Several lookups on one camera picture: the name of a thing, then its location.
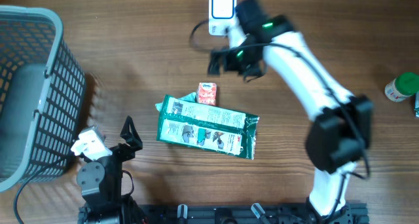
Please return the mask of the green white packaged product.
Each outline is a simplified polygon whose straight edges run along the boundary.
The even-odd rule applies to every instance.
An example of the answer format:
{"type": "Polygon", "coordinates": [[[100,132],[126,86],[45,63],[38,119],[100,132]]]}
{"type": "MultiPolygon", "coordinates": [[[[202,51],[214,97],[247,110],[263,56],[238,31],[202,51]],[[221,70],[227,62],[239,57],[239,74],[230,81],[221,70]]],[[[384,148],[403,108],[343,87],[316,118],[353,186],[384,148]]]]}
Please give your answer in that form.
{"type": "Polygon", "coordinates": [[[253,160],[259,117],[165,95],[158,141],[253,160]]]}

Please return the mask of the small green white packet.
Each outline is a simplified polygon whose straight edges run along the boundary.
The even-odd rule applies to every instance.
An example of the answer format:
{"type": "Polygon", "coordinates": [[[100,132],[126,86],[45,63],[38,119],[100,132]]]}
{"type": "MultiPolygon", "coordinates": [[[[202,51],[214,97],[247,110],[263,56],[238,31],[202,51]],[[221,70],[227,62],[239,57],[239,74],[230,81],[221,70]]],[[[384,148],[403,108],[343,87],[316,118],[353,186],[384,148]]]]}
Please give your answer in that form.
{"type": "Polygon", "coordinates": [[[414,100],[414,113],[415,117],[419,117],[419,92],[415,94],[415,100],[414,100]]]}

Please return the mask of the red tissue pack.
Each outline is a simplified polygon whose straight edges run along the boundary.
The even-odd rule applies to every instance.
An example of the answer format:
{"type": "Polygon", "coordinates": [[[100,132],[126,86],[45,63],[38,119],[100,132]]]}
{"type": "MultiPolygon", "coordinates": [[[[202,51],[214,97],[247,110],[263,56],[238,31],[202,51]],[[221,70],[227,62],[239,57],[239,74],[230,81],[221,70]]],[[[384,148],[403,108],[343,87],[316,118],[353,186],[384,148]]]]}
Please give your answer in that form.
{"type": "Polygon", "coordinates": [[[196,91],[196,102],[206,105],[216,105],[217,84],[216,83],[199,83],[196,91]]]}

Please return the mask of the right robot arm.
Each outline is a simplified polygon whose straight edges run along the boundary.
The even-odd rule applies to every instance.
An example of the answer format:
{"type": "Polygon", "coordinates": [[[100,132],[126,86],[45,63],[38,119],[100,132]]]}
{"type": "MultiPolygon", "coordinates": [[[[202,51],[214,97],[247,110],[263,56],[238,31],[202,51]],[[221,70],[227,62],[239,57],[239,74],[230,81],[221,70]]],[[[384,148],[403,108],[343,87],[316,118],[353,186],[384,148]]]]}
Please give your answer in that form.
{"type": "MultiPolygon", "coordinates": [[[[189,42],[210,52],[209,75],[236,71],[257,79],[271,67],[303,106],[311,129],[306,153],[315,167],[312,191],[303,203],[263,206],[143,206],[142,223],[370,223],[367,205],[345,200],[350,177],[366,180],[371,171],[372,102],[354,96],[327,72],[302,33],[284,15],[269,17],[258,0],[208,0],[208,19],[197,24],[189,42]],[[200,47],[194,33],[208,23],[212,36],[227,36],[222,49],[200,47]],[[367,177],[354,172],[364,160],[367,177]]],[[[166,95],[160,104],[158,137],[164,142],[252,159],[255,115],[192,103],[166,95]]]]}

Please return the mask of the teal tissue pack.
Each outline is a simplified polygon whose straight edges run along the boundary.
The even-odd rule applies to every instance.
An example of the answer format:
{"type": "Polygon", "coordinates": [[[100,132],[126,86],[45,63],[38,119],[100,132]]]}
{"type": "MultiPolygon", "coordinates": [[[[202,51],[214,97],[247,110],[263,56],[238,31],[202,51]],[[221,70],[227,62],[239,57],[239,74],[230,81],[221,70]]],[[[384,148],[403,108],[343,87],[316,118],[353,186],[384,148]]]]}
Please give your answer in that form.
{"type": "MultiPolygon", "coordinates": [[[[179,100],[187,101],[187,102],[195,102],[196,101],[196,93],[191,92],[190,94],[187,94],[186,96],[180,97],[179,100]]],[[[157,111],[160,111],[162,109],[163,103],[156,103],[155,107],[157,111]]]]}

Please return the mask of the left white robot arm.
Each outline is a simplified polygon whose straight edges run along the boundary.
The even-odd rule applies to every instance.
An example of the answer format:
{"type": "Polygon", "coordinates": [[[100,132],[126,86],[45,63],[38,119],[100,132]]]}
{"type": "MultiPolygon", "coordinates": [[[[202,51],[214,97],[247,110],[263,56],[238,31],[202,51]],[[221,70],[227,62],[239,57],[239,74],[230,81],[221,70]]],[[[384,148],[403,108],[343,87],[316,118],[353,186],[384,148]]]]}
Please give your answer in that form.
{"type": "Polygon", "coordinates": [[[144,211],[132,198],[131,190],[122,194],[122,177],[128,171],[122,163],[135,157],[142,143],[120,143],[111,148],[112,155],[85,164],[77,174],[77,184],[85,200],[79,208],[78,224],[123,224],[148,222],[144,211]]]}

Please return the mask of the green lid jar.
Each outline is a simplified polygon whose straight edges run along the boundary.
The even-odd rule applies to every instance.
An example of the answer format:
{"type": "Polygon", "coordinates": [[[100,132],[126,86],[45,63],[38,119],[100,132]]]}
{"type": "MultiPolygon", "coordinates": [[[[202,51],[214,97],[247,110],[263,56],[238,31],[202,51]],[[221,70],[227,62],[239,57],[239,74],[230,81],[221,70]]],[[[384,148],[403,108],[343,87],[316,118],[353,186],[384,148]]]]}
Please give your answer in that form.
{"type": "Polygon", "coordinates": [[[402,102],[418,92],[418,75],[406,72],[388,83],[384,89],[387,98],[393,102],[402,102]]]}

